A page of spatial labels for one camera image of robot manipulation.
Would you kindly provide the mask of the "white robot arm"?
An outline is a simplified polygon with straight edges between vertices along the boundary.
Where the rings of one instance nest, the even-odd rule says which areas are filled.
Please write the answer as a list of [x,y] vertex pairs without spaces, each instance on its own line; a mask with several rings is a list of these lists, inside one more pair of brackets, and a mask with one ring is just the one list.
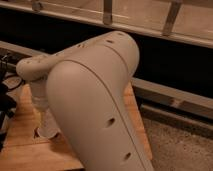
[[16,66],[86,171],[154,171],[124,103],[139,58],[130,35],[111,31]]

